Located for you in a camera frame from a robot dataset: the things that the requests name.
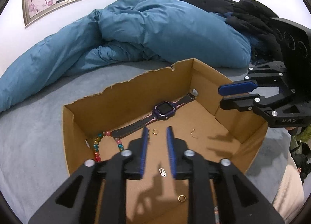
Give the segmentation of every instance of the beige fabric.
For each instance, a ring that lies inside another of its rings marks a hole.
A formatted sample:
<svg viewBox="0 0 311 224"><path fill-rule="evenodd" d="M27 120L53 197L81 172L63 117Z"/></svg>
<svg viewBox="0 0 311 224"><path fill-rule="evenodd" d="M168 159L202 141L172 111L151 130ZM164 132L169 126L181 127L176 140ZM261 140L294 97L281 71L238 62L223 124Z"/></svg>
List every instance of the beige fabric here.
<svg viewBox="0 0 311 224"><path fill-rule="evenodd" d="M274 208L290 223L304 204L304 190L297 166L288 152L287 166L279 190L273 200Z"/></svg>

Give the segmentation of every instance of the mattress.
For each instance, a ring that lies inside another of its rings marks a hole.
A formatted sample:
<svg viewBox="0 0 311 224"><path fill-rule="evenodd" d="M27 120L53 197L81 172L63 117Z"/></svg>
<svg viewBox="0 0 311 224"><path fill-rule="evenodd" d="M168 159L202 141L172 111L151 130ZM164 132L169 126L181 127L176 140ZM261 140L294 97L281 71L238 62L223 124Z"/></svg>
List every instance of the mattress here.
<svg viewBox="0 0 311 224"><path fill-rule="evenodd" d="M68 178L62 106L147 70L166 66L169 64L159 61L122 63L63 77L0 114L0 191L24 224ZM232 80L241 80L247 74L247 68L217 70ZM277 91L274 87L257 90L267 96ZM289 144L290 136L285 129L269 128L246 174L270 202L285 171Z"/></svg>

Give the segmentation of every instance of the watch screen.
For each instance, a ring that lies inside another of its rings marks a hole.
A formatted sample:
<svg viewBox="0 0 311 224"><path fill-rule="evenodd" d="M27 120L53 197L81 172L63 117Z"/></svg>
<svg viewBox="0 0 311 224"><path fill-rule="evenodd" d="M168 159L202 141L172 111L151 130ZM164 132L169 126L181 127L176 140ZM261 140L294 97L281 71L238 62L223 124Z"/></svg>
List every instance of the watch screen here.
<svg viewBox="0 0 311 224"><path fill-rule="evenodd" d="M158 105L156 109L160 112L160 114L165 115L168 112L173 111L174 108L169 103L165 102L161 105Z"/></svg>

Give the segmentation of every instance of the watch strap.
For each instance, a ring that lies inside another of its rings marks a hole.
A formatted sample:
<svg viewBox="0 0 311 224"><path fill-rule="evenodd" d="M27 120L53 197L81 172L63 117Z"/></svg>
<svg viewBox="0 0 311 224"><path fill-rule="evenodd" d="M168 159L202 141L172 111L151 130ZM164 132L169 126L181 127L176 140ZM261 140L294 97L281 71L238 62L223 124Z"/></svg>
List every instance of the watch strap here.
<svg viewBox="0 0 311 224"><path fill-rule="evenodd" d="M116 129L116 130L113 130L111 132L111 136L113 138L123 138L123 137L126 137L127 135L133 133L133 132L136 132L137 130L143 128L144 126L156 121L157 119L152 115L152 114L149 114L147 115L146 117L144 117L143 119L141 120L138 120L137 122L134 122L132 123L131 125L128 125L126 127L123 127L123 128L119 128L119 129Z"/></svg>
<svg viewBox="0 0 311 224"><path fill-rule="evenodd" d="M186 105L189 102L192 102L195 100L195 96L192 95L190 92L185 95L183 98L181 98L180 100L177 100L175 102L172 102L175 106L176 109L182 107L183 105Z"/></svg>

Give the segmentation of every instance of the blue comforter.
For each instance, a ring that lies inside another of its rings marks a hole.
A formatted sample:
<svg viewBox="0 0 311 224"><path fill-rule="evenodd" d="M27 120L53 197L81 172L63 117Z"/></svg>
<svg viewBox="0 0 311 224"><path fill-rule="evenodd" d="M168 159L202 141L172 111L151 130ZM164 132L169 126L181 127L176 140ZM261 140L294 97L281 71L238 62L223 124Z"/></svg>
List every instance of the blue comforter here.
<svg viewBox="0 0 311 224"><path fill-rule="evenodd" d="M195 57L212 67L243 68L250 55L248 39L216 14L178 0L118 0L18 57L0 78L0 112L62 75L111 63Z"/></svg>

